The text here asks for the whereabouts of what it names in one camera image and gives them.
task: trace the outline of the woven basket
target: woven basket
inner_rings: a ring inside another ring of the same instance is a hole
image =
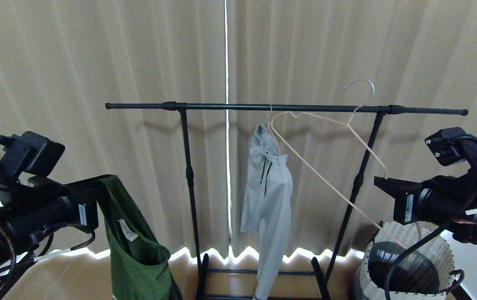
[[[413,225],[401,225],[397,222],[388,222],[383,228],[387,230],[393,237],[402,242],[404,245],[410,246],[418,241],[418,232],[416,226]],[[429,230],[422,228],[422,236],[430,234]],[[378,249],[379,244],[381,247],[384,245],[396,245],[395,243],[390,243],[391,239],[387,237],[383,231],[379,231],[376,237],[368,244],[365,257],[361,262],[360,267],[357,269],[355,275],[355,281],[353,285],[352,296],[356,300],[384,300],[385,291],[378,287],[370,278],[369,272],[369,261],[371,251],[372,253],[380,252],[381,249]],[[420,252],[420,257],[427,258],[428,262],[432,263],[432,266],[437,271],[437,276],[439,279],[439,290],[444,290],[450,287],[454,281],[455,275],[450,275],[450,272],[454,271],[454,256],[450,250],[448,243],[440,236],[435,237],[433,240],[429,241],[422,247],[417,250]],[[411,261],[409,258],[404,260],[402,264],[410,265],[411,263],[418,263],[418,261]],[[434,300],[444,300],[446,299],[446,292],[440,294],[419,294],[415,292],[406,293],[406,292],[390,292],[392,300],[425,300],[425,299],[434,299]]]

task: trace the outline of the wooden floor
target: wooden floor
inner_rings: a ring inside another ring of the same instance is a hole
[[[329,258],[320,261],[326,270]],[[332,299],[346,300],[359,258],[348,256],[337,260],[334,273],[328,284]],[[9,291],[5,300],[111,300],[110,258],[99,260],[90,254],[57,256],[42,260],[33,266]],[[239,264],[223,264],[211,258],[211,268],[257,268],[257,260],[246,256]],[[193,300],[197,286],[196,264],[187,255],[170,262],[170,269],[181,287],[183,298]],[[289,264],[282,263],[282,270],[312,271],[309,258],[297,255]],[[256,276],[247,274],[210,273],[206,292],[211,294],[253,295]],[[319,297],[316,279],[313,276],[279,275],[271,290],[271,296]]]

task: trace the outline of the black metal clothing rack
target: black metal clothing rack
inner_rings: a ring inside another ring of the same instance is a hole
[[[208,272],[213,273],[248,273],[254,274],[257,273],[256,270],[228,270],[220,268],[209,268],[209,256],[204,255],[203,260],[201,259],[200,253],[200,240],[198,235],[198,222],[196,214],[196,200],[194,196],[194,172],[191,165],[191,151],[188,141],[188,126],[187,126],[187,110],[276,110],[276,111],[298,111],[298,112],[353,112],[357,106],[340,106],[340,105],[269,105],[269,104],[197,104],[197,103],[179,103],[179,102],[164,102],[161,104],[114,104],[107,103],[105,104],[107,109],[153,109],[153,110],[175,110],[178,111],[181,116],[181,126],[183,129],[183,143],[185,146],[185,161],[186,161],[186,177],[188,184],[188,193],[191,201],[191,214],[192,214],[192,223],[194,231],[194,243],[196,245],[196,259],[198,267],[198,287],[196,292],[196,300],[201,299],[214,299],[214,300],[250,300],[252,296],[231,296],[231,295],[211,295],[205,293],[206,287],[206,277]],[[466,116],[468,110],[452,110],[445,108],[419,108],[419,107],[405,107],[399,105],[389,105],[389,106],[363,106],[359,108],[359,113],[375,113],[376,118],[374,120],[374,125],[370,133],[370,138],[368,139],[368,146],[370,149],[373,148],[374,142],[376,142],[377,133],[379,132],[379,127],[383,121],[385,115],[396,115],[404,113],[412,114],[440,114],[440,115],[461,115]],[[355,203],[357,194],[364,181],[364,171],[368,164],[368,159],[370,158],[370,152],[366,151],[364,153],[361,167],[359,172],[355,176],[353,181],[353,188],[351,189],[351,196],[349,200],[351,203]],[[324,275],[318,264],[318,260],[314,257],[311,260],[313,266],[312,272],[298,272],[298,271],[280,271],[280,275],[305,275],[305,276],[315,276],[318,287],[320,290],[321,298],[299,298],[300,300],[331,300],[329,292],[327,289],[327,283],[331,272],[333,271],[335,259],[340,250],[340,245],[346,231],[349,217],[351,215],[353,207],[350,205],[347,206],[346,212],[344,213],[344,218],[340,226],[340,230],[337,236],[337,241],[333,254],[329,263],[329,267]],[[293,297],[269,297],[271,300],[289,300],[295,299]]]

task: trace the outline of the curtain fold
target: curtain fold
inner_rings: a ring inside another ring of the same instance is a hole
[[[376,85],[370,105],[468,108],[467,117],[404,114],[385,117],[374,150],[393,178],[422,181],[438,173],[461,175],[466,165],[442,168],[423,144],[439,129],[461,126],[477,136],[477,2],[227,2],[229,102],[360,105],[366,83]],[[349,114],[324,113],[346,121]],[[240,253],[256,245],[238,234],[247,149],[256,123],[267,112],[230,112],[231,244]],[[357,114],[353,128],[368,139],[373,114]],[[286,140],[349,197],[364,148],[343,127],[315,118],[275,121]],[[302,247],[333,249],[346,203],[286,146],[294,179],[292,232],[286,254]],[[383,175],[370,159],[356,205],[374,220],[391,220],[393,200],[373,186]],[[353,212],[341,255],[363,249],[368,221]]]
[[[61,183],[117,174],[159,241],[193,250],[179,114],[105,103],[224,103],[224,20],[221,0],[0,2],[0,134],[66,145],[51,175]],[[225,112],[189,111],[188,125],[201,246],[225,255]],[[95,251],[107,249],[100,224]]]

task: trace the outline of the beige curtain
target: beige curtain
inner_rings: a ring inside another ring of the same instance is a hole
[[[0,2],[0,134],[66,145],[59,182],[119,175],[159,241],[193,250],[179,114],[105,103],[224,103],[224,11],[222,0]],[[226,256],[225,112],[190,111],[188,123],[202,249]],[[86,238],[57,234],[54,247]],[[91,249],[107,249],[103,222]]]
[[[385,117],[374,149],[392,178],[422,181],[438,173],[461,175],[466,165],[441,168],[423,139],[446,127],[477,135],[477,2],[238,1],[227,2],[229,102],[360,105],[366,83],[376,84],[372,105],[468,108],[467,117],[404,114]],[[324,113],[338,120],[349,114]],[[239,233],[250,135],[266,112],[230,112],[233,252],[256,245]],[[373,114],[358,114],[354,128],[368,139]],[[302,117],[275,127],[347,197],[364,148],[347,130]],[[320,254],[333,249],[346,203],[282,144],[294,179],[292,232],[296,247]],[[370,160],[356,204],[372,219],[391,220],[393,200],[372,184],[382,175]],[[370,237],[368,221],[352,214],[343,251]]]

